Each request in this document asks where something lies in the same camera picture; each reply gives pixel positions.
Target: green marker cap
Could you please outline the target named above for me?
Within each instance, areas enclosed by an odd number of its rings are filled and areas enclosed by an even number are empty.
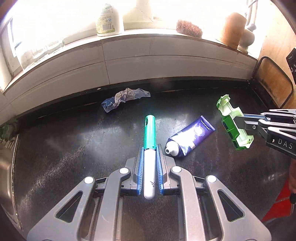
[[[150,148],[156,150],[156,126],[153,115],[148,115],[145,118],[144,150]]]

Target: marker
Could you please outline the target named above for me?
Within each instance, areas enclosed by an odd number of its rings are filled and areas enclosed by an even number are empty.
[[[146,116],[144,133],[144,197],[155,196],[155,165],[156,165],[156,131],[155,117]]]

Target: white tube cap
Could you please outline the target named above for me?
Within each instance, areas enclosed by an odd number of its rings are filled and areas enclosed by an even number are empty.
[[[171,154],[172,156],[177,156],[179,153],[179,145],[175,141],[169,141],[165,149],[166,154]]]

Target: purple toothpaste tube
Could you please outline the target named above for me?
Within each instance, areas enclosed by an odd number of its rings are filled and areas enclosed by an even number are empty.
[[[177,157],[186,156],[214,131],[215,128],[200,116],[168,139],[165,153]]]

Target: broken green plastic container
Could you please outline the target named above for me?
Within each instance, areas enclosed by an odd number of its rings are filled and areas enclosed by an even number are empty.
[[[236,150],[247,149],[252,144],[254,136],[249,136],[244,129],[238,129],[233,119],[244,114],[239,107],[233,108],[229,101],[229,95],[224,95],[217,102],[217,108],[222,114],[222,124]]]

